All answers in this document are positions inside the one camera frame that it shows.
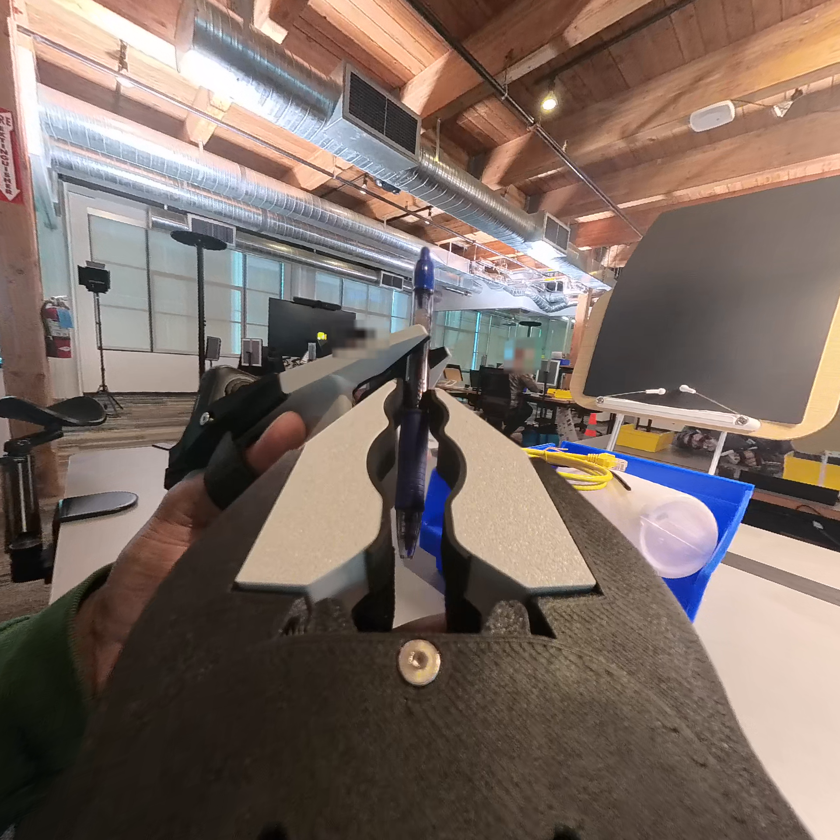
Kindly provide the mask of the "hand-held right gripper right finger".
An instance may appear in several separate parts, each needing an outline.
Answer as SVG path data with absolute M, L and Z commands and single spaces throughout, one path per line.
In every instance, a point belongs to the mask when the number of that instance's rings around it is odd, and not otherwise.
M 440 543 L 446 628 L 476 634 L 498 604 L 595 592 L 596 580 L 550 489 L 567 489 L 541 462 L 447 393 L 428 394 L 436 471 L 448 488 Z

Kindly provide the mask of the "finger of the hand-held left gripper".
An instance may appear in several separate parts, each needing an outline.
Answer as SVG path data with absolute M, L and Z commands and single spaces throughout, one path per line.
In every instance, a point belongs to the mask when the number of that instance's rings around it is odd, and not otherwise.
M 421 394 L 435 388 L 436 383 L 444 371 L 444 368 L 448 366 L 450 358 L 451 353 L 445 346 L 429 348 L 427 350 L 427 381 L 424 389 L 421 391 Z M 373 392 L 382 388 L 387 382 L 391 382 L 394 379 L 407 379 L 408 369 L 410 366 L 409 360 L 410 354 L 408 353 L 388 367 L 384 372 L 373 376 L 363 383 L 360 383 L 354 389 L 354 399 L 363 400 Z
M 416 324 L 281 374 L 279 453 L 396 455 L 405 438 L 423 452 L 429 354 L 429 331 Z

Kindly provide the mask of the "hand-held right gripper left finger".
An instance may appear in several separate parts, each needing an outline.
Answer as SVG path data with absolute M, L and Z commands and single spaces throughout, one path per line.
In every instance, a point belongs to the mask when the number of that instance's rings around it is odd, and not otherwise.
M 392 509 L 401 381 L 383 384 L 302 448 L 234 584 L 332 599 L 362 632 L 395 614 Z

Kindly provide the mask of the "blue pen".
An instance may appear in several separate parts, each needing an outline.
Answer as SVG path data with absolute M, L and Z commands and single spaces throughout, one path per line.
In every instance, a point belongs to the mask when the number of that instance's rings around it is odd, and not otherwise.
M 428 420 L 421 402 L 428 388 L 434 295 L 434 261 L 423 247 L 413 274 L 413 325 L 423 327 L 426 335 L 407 357 L 396 464 L 395 538 L 403 560 L 414 556 L 424 513 Z

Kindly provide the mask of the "blue plastic bin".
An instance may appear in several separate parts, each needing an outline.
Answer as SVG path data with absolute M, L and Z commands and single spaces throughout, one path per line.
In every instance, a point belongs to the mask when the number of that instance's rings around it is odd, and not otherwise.
M 703 502 L 716 519 L 718 544 L 710 561 L 687 577 L 662 578 L 689 620 L 695 620 L 710 578 L 721 564 L 742 522 L 753 493 L 752 486 L 630 455 L 616 454 L 612 458 L 611 468 L 616 477 L 608 482 L 616 480 L 624 487 L 630 487 L 646 481 L 684 492 Z

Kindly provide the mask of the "black floor lamp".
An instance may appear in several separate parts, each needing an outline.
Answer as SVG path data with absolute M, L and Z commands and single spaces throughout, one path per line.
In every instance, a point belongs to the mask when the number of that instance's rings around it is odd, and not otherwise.
M 225 251 L 227 244 L 222 239 L 192 230 L 173 231 L 171 238 L 179 244 L 193 248 L 196 253 L 197 365 L 198 379 L 201 380 L 207 369 L 205 352 L 205 252 L 208 250 L 213 252 Z

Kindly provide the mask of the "red fire extinguisher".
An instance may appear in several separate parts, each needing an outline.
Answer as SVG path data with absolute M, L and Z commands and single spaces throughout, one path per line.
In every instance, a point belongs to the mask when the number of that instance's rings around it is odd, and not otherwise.
M 45 337 L 47 358 L 70 360 L 74 321 L 66 296 L 45 299 L 40 308 L 40 320 Z

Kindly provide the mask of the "black light stand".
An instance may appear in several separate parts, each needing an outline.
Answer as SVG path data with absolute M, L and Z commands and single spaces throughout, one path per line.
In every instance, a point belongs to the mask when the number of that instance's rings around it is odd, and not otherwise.
M 106 361 L 104 357 L 104 347 L 102 338 L 101 297 L 102 295 L 110 291 L 110 271 L 105 267 L 105 265 L 101 263 L 87 261 L 87 263 L 84 266 L 77 267 L 77 278 L 79 285 L 85 288 L 87 291 L 89 291 L 93 297 L 93 318 L 95 324 L 94 329 L 96 337 L 96 347 L 98 351 L 100 375 L 99 387 L 96 390 L 94 396 L 100 403 L 108 417 L 116 417 L 124 411 L 124 408 L 123 405 L 119 402 L 118 398 L 111 393 L 107 384 Z

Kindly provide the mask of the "white board stand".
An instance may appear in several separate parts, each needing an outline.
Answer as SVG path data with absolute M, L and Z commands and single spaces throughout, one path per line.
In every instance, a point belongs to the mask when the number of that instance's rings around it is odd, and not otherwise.
M 624 420 L 623 424 L 635 424 L 636 427 L 646 427 L 647 430 L 653 428 L 670 430 L 676 433 L 675 440 L 670 447 L 661 452 L 655 454 L 642 453 L 630 448 L 617 447 L 616 438 L 621 428 L 616 427 L 613 433 L 605 438 L 605 441 L 611 446 L 611 450 L 618 454 L 630 455 L 711 475 L 717 473 L 721 458 L 727 452 L 727 445 L 732 441 L 732 436 L 727 436 L 715 430 L 686 426 L 681 423 L 668 422 L 664 419 L 634 418 L 631 421 Z

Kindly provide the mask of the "red fire extinguisher sign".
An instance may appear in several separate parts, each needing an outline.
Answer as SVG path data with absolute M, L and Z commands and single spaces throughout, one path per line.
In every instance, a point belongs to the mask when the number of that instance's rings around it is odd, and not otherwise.
M 1 108 L 1 200 L 10 204 L 21 204 L 24 201 L 17 134 L 14 115 Z

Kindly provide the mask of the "white ceiling device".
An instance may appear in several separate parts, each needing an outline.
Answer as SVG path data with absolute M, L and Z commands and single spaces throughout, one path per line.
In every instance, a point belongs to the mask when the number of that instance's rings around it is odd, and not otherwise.
M 692 132 L 705 133 L 730 124 L 736 116 L 735 103 L 732 100 L 724 100 L 693 111 L 689 115 L 688 124 Z

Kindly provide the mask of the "white board rail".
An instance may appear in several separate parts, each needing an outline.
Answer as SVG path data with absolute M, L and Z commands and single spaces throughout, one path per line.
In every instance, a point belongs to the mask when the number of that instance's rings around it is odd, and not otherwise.
M 701 401 L 701 405 L 697 407 L 680 403 L 679 395 L 695 396 Z M 614 414 L 667 418 L 689 425 L 721 427 L 724 431 L 739 433 L 758 432 L 762 426 L 759 419 L 736 412 L 686 384 L 671 390 L 655 387 L 599 395 L 595 398 L 595 404 Z

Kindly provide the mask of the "wooden post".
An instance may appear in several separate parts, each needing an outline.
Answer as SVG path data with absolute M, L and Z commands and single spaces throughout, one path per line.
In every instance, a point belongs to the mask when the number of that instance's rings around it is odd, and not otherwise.
M 31 52 L 17 33 L 22 2 L 2 2 L 1 106 L 12 120 L 12 153 L 2 172 L 14 175 L 18 195 L 1 208 L 3 383 L 6 394 L 39 405 L 54 400 L 41 321 L 45 299 L 40 269 L 32 168 L 25 127 L 26 60 Z

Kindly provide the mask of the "black board with wooden frame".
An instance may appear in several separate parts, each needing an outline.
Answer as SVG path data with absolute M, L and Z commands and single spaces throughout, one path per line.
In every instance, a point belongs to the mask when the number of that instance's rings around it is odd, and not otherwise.
M 761 421 L 818 434 L 838 414 L 839 178 L 662 213 L 594 305 L 577 403 L 686 384 Z

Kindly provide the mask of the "metal duct with vent grilles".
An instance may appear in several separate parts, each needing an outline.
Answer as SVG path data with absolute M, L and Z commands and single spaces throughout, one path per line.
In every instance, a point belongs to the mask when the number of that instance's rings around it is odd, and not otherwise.
M 419 116 L 350 63 L 326 76 L 212 2 L 182 3 L 175 49 L 185 76 L 399 193 L 548 265 L 567 254 L 565 225 L 436 158 L 422 146 Z

